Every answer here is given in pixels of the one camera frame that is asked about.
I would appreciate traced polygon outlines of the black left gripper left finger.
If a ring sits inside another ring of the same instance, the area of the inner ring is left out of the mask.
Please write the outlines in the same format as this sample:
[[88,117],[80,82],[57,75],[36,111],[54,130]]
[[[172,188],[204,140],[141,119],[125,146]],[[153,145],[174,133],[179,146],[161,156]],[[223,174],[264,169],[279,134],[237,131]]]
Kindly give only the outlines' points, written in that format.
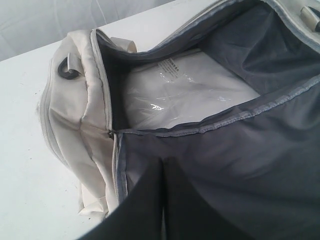
[[163,165],[152,160],[127,198],[81,240],[160,240]]

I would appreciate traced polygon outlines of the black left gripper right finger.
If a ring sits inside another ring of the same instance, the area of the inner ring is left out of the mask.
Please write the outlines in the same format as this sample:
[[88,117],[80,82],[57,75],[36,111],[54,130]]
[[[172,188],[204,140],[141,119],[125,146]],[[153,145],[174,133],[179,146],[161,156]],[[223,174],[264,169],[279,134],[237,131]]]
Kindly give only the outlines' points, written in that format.
[[195,190],[173,158],[163,162],[167,240],[254,240],[223,218]]

